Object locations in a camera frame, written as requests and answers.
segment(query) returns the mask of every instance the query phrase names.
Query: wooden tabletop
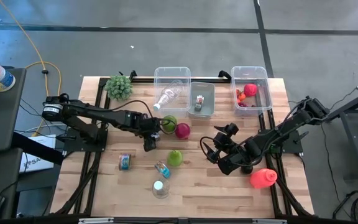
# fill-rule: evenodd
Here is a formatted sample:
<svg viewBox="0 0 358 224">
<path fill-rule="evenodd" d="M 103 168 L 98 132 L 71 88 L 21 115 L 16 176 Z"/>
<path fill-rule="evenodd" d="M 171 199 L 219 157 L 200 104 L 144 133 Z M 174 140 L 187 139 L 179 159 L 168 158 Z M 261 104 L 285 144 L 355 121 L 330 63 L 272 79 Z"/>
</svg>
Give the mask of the wooden tabletop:
<svg viewBox="0 0 358 224">
<path fill-rule="evenodd" d="M 100 77 L 84 77 L 79 99 L 94 104 Z M 232 111 L 232 94 L 228 84 L 215 84 L 215 112 L 209 121 L 178 119 L 191 127 L 189 140 L 181 141 L 175 135 L 161 134 L 157 149 L 143 150 L 143 139 L 132 133 L 109 127 L 106 151 L 102 153 L 98 181 L 94 193 L 92 216 L 109 217 L 222 217 L 222 218 L 268 218 L 273 217 L 272 198 L 269 189 L 253 189 L 249 175 L 240 173 L 240 169 L 229 176 L 221 173 L 216 164 L 208 162 L 201 151 L 199 140 L 207 135 L 214 137 L 217 130 L 213 126 L 225 126 L 234 122 L 239 132 L 233 140 L 240 142 L 255 135 L 260 128 L 256 116 L 235 117 Z M 273 103 L 273 115 L 276 124 L 283 121 L 289 112 L 287 93 L 281 78 L 269 79 L 270 94 Z M 154 103 L 152 83 L 134 84 L 134 93 L 129 100 L 143 100 L 150 107 Z M 104 105 L 106 92 L 101 105 Z M 110 108 L 121 105 L 111 101 Z M 129 104 L 125 110 L 147 110 L 142 104 Z M 151 191 L 152 183 L 160 177 L 154 168 L 157 161 L 165 162 L 167 154 L 178 149 L 183 153 L 183 164 L 170 168 L 170 195 L 157 199 Z M 130 171 L 119 171 L 119 155 L 133 155 Z M 74 192 L 80 179 L 83 152 L 75 152 L 62 164 L 51 212 L 57 211 Z M 298 201 L 313 213 L 305 172 L 300 159 L 294 155 L 283 155 L 283 165 L 287 184 Z M 254 167 L 258 170 L 266 167 L 265 160 Z M 282 194 L 278 191 L 280 208 L 284 212 Z M 83 206 L 88 195 L 85 189 Z"/>
</svg>

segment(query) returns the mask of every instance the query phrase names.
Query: transparent storage box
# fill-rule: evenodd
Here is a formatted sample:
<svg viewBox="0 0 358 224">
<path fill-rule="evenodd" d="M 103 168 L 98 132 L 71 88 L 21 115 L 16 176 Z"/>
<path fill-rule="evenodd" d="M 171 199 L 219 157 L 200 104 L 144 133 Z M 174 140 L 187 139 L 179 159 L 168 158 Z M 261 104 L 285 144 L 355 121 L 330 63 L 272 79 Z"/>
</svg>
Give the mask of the transparent storage box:
<svg viewBox="0 0 358 224">
<path fill-rule="evenodd" d="M 189 118 L 191 119 L 210 119 L 215 110 L 215 85 L 212 83 L 192 82 L 190 84 L 191 105 Z M 196 111 L 197 96 L 203 96 L 204 102 L 201 111 Z"/>
<path fill-rule="evenodd" d="M 231 91 L 236 115 L 259 115 L 272 109 L 269 83 L 264 67 L 236 66 L 231 69 L 231 77 Z M 246 84 L 257 85 L 257 93 L 254 96 L 246 96 L 242 102 L 247 106 L 241 107 L 237 103 L 236 90 L 244 91 Z"/>
<path fill-rule="evenodd" d="M 174 80 L 180 80 L 184 84 L 183 91 L 173 102 L 162 106 L 158 112 L 161 116 L 173 115 L 177 118 L 185 118 L 190 109 L 190 69 L 186 67 L 159 67 L 154 71 L 154 103 L 157 103 L 161 91 Z"/>
</svg>

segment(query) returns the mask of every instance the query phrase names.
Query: gray floor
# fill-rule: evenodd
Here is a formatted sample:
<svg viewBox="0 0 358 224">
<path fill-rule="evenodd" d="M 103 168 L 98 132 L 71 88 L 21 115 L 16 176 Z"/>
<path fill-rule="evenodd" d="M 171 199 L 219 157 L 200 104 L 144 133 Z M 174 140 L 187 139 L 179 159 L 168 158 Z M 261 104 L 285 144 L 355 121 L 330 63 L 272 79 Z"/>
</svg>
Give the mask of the gray floor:
<svg viewBox="0 0 358 224">
<path fill-rule="evenodd" d="M 256 29 L 252 0 L 94 0 L 4 1 L 23 24 L 97 27 L 187 27 Z M 260 0 L 266 29 L 358 30 L 358 1 Z M 0 24 L 12 23 L 0 6 Z M 259 34 L 161 33 L 161 32 L 47 32 L 29 35 L 45 61 L 63 74 L 62 90 L 78 96 L 85 75 L 152 75 L 163 66 L 186 66 L 194 76 L 215 77 L 236 65 L 264 66 Z M 306 95 L 319 98 L 327 107 L 358 85 L 358 35 L 267 35 L 275 77 L 284 78 L 290 100 Z M 0 30 L 0 63 L 24 67 L 38 57 L 21 31 Z M 41 66 L 27 72 L 23 99 L 41 111 L 45 99 Z M 49 87 L 57 93 L 57 73 L 51 68 Z M 345 101 L 356 97 L 354 93 Z M 16 129 L 29 129 L 39 118 L 20 111 Z M 358 167 L 342 124 L 324 125 L 331 164 L 340 199 L 358 182 L 344 182 L 344 175 Z M 317 215 L 330 217 L 338 205 L 319 126 L 302 140 L 306 175 Z M 50 190 L 28 192 L 19 210 L 42 213 Z M 349 219 L 345 214 L 339 218 Z"/>
</svg>

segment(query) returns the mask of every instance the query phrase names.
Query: green apple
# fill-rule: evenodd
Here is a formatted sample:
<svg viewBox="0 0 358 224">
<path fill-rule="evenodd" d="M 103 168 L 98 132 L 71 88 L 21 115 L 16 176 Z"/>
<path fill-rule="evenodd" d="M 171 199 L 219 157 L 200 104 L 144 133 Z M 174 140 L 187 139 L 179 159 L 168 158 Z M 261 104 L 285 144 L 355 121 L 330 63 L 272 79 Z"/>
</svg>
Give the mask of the green apple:
<svg viewBox="0 0 358 224">
<path fill-rule="evenodd" d="M 179 150 L 172 150 L 168 154 L 167 164 L 171 166 L 179 166 L 183 160 L 182 154 Z"/>
<path fill-rule="evenodd" d="M 164 129 L 164 131 L 170 133 L 175 130 L 175 126 L 177 125 L 177 123 L 178 123 L 178 121 L 174 116 L 167 115 L 164 117 L 164 121 L 162 121 L 162 128 Z"/>
</svg>

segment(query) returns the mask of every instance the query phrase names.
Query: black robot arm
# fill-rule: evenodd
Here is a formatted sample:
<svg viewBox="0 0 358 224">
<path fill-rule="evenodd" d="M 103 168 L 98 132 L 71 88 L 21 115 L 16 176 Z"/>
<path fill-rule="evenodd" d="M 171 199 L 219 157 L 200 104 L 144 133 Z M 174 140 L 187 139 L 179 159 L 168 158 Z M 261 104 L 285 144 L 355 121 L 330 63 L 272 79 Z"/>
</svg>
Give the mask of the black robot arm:
<svg viewBox="0 0 358 224">
<path fill-rule="evenodd" d="M 112 124 L 115 128 L 144 138 L 145 151 L 155 149 L 156 141 L 159 140 L 161 119 L 150 118 L 147 114 L 129 110 L 102 109 L 80 100 L 69 100 L 67 94 L 48 96 L 44 102 L 42 111 L 44 119 L 63 122 L 78 131 L 85 142 L 97 143 L 106 130 L 96 124 L 85 123 L 79 116 Z"/>
<path fill-rule="evenodd" d="M 231 136 L 239 129 L 231 123 L 226 127 L 215 127 L 220 131 L 213 139 L 216 150 L 205 144 L 203 138 L 200 140 L 201 148 L 207 149 L 207 152 L 204 152 L 207 159 L 214 164 L 217 163 L 223 174 L 229 175 L 238 167 L 243 167 L 242 170 L 250 174 L 252 166 L 261 162 L 263 155 L 269 151 L 272 144 L 282 144 L 291 132 L 305 124 L 321 124 L 328 114 L 329 110 L 317 99 L 307 96 L 291 110 L 281 124 L 270 131 L 251 136 L 237 144 L 231 140 Z M 220 152 L 225 152 L 226 155 L 221 158 Z"/>
</svg>

